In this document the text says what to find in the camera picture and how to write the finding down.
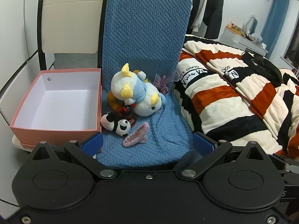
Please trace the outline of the beige folding chair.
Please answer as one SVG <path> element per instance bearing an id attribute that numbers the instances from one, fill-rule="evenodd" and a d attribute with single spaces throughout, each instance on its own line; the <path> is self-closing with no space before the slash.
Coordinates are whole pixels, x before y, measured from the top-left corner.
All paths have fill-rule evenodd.
<path id="1" fill-rule="evenodd" d="M 38 0 L 37 42 L 40 70 L 46 54 L 97 54 L 102 43 L 107 0 Z"/>

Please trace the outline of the brown bear plush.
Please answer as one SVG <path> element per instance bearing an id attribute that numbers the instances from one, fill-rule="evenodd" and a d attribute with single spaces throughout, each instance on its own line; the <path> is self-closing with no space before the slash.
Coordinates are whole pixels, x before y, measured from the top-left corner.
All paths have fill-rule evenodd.
<path id="1" fill-rule="evenodd" d="M 108 103 L 117 111 L 119 105 L 134 105 L 140 103 L 146 96 L 145 88 L 146 74 L 143 71 L 135 72 L 117 72 L 111 81 L 108 93 Z"/>

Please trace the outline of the small panda plush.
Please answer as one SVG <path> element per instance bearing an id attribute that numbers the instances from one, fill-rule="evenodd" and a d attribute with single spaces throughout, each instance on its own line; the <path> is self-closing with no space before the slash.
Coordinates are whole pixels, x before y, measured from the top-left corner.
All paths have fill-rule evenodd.
<path id="1" fill-rule="evenodd" d="M 123 137 L 128 135 L 131 128 L 130 122 L 127 119 L 120 118 L 115 112 L 104 114 L 100 122 L 106 130 L 112 131 Z"/>

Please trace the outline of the pink cardboard box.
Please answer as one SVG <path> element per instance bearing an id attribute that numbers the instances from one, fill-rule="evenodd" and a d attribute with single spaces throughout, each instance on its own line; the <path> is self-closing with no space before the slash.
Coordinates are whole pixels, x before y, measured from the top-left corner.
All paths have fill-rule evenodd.
<path id="1" fill-rule="evenodd" d="M 101 70 L 41 71 L 20 102 L 10 128 L 20 147 L 62 146 L 101 131 Z"/>

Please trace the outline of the white blue penguin plush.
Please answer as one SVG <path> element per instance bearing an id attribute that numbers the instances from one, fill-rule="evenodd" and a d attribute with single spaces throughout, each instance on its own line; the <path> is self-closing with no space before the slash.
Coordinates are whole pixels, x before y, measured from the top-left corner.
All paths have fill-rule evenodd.
<path id="1" fill-rule="evenodd" d="M 126 63 L 113 76 L 110 84 L 113 96 L 126 106 L 132 106 L 133 112 L 142 117 L 156 113 L 166 104 L 166 97 L 146 78 L 143 71 L 130 71 Z"/>

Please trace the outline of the hanging clothes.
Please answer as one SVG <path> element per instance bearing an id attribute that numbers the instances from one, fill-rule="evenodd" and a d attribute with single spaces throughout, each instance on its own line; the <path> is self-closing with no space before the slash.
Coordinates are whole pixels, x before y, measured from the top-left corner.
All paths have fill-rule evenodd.
<path id="1" fill-rule="evenodd" d="M 223 18 L 224 0 L 192 0 L 192 3 L 187 34 L 198 32 L 201 25 L 205 24 L 204 37 L 217 39 Z"/>

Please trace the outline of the blue curtain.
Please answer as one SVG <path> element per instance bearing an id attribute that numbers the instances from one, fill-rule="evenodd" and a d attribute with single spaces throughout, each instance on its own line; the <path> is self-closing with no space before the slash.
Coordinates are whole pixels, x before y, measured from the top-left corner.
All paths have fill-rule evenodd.
<path id="1" fill-rule="evenodd" d="M 263 43 L 268 51 L 266 58 L 269 59 L 279 39 L 290 0 L 273 0 L 271 9 L 267 16 L 264 28 L 261 32 Z"/>

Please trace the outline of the pink fuzzy hair clip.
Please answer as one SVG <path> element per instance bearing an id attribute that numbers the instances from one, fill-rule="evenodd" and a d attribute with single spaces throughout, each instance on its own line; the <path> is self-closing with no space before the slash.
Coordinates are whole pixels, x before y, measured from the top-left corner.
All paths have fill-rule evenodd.
<path id="1" fill-rule="evenodd" d="M 147 141 L 147 133 L 150 126 L 147 122 L 142 123 L 138 128 L 128 135 L 122 142 L 122 146 L 125 148 L 132 147 L 136 144 L 144 144 Z"/>

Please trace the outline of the black red devil toy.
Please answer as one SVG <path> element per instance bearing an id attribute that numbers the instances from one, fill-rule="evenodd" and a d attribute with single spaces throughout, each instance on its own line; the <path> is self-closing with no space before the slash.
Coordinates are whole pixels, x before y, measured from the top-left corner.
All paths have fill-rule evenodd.
<path id="1" fill-rule="evenodd" d="M 130 105 L 125 105 L 124 103 L 120 104 L 117 113 L 120 116 L 120 118 L 129 121 L 131 127 L 135 126 L 136 119 L 133 114 L 132 107 Z"/>

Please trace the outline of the black garment on bed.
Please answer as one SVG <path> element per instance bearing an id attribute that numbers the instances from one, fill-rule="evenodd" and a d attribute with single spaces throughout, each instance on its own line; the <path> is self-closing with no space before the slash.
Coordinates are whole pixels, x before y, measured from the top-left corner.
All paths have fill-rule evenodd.
<path id="1" fill-rule="evenodd" d="M 267 58 L 260 54 L 251 54 L 247 51 L 242 54 L 241 58 L 255 74 L 266 78 L 275 88 L 282 84 L 282 74 L 280 70 Z"/>

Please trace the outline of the white cluttered desk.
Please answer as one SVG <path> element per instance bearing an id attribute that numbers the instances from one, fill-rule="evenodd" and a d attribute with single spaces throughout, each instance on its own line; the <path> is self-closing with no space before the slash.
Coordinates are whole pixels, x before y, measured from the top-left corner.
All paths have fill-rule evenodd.
<path id="1" fill-rule="evenodd" d="M 257 24 L 258 21 L 254 15 L 251 15 L 242 27 L 230 22 L 225 27 L 218 41 L 224 45 L 243 51 L 255 52 L 265 57 L 268 51 L 261 35 L 255 33 Z"/>

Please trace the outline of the striped fleece blanket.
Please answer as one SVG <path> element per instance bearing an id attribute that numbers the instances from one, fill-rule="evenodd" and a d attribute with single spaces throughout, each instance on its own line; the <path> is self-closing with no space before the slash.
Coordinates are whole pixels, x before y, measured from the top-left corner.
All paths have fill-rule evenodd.
<path id="1" fill-rule="evenodd" d="M 258 142 L 267 154 L 298 160 L 298 78 L 280 69 L 282 84 L 243 62 L 243 50 L 186 35 L 174 83 L 192 131 L 234 146 Z"/>

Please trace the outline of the blue quilted chair cushion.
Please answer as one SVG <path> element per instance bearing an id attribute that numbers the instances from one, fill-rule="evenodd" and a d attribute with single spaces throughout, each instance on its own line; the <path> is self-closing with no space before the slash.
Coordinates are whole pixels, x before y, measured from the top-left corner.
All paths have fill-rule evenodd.
<path id="1" fill-rule="evenodd" d="M 110 110 L 107 94 L 115 73 L 125 64 L 143 71 L 150 81 L 176 71 L 186 34 L 191 0 L 107 0 L 102 54 L 102 112 Z M 147 141 L 125 148 L 123 138 L 103 130 L 103 152 L 97 160 L 111 168 L 149 167 L 179 160 L 192 149 L 193 133 L 174 93 L 151 116 Z"/>

